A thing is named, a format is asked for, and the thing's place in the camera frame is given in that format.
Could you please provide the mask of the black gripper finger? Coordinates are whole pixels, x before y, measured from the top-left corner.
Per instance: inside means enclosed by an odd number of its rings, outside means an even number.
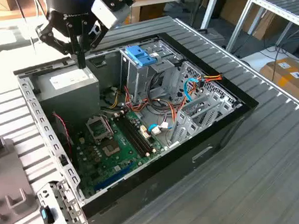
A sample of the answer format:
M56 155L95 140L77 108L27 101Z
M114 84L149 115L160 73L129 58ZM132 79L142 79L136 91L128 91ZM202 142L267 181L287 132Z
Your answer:
M68 43L56 38L53 34L53 26L51 22L47 24L41 24L37 26L35 30L39 40L56 49L63 55L70 54L71 58L76 62L78 68L81 69L80 44L78 43L76 35L72 34Z
M81 68L86 67L86 53L90 53L93 49L95 49L106 35L106 26L99 20L96 20L91 28L89 28L85 23L86 21L82 21L82 35L79 42L81 46Z

